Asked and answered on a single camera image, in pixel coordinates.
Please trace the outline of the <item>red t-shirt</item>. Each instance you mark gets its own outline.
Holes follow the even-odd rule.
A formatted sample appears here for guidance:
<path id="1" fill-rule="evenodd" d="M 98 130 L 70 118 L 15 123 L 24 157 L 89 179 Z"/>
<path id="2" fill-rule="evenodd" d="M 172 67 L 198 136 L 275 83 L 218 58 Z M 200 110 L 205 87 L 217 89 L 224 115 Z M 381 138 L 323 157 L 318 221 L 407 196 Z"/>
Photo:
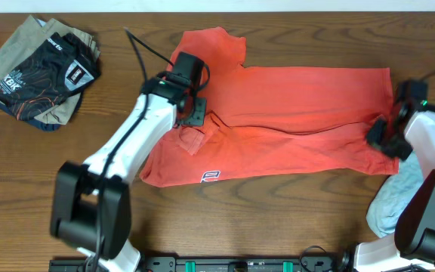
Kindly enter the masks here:
<path id="1" fill-rule="evenodd" d="M 393 103 L 387 68 L 245 66 L 246 40 L 220 27 L 186 31 L 177 52 L 209 66 L 205 121 L 155 145 L 140 172 L 156 187 L 348 168 L 392 175 L 366 142 Z"/>

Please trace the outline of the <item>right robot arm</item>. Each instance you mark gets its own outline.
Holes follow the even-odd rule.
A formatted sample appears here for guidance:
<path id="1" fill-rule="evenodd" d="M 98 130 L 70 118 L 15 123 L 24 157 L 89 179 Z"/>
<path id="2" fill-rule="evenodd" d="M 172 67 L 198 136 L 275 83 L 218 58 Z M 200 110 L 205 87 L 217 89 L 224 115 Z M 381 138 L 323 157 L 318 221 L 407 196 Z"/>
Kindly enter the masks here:
<path id="1" fill-rule="evenodd" d="M 389 119 L 380 118 L 366 135 L 369 145 L 390 158 L 418 158 L 423 181 L 398 218 L 395 231 L 350 253 L 350 271 L 435 270 L 435 105 L 428 84 L 399 84 Z"/>

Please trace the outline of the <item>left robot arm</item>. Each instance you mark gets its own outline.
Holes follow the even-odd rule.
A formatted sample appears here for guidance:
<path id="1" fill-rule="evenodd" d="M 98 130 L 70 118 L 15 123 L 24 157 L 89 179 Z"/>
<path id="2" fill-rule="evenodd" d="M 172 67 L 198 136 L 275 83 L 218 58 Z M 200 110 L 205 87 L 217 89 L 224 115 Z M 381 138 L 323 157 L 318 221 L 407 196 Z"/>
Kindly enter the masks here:
<path id="1" fill-rule="evenodd" d="M 134 109 L 115 134 L 82 164 L 57 172 L 50 233 L 85 255 L 57 259 L 50 271 L 136 271 L 141 253 L 131 244 L 131 184 L 158 141 L 176 125 L 201 126 L 207 64 L 181 52 L 171 70 L 141 86 Z"/>

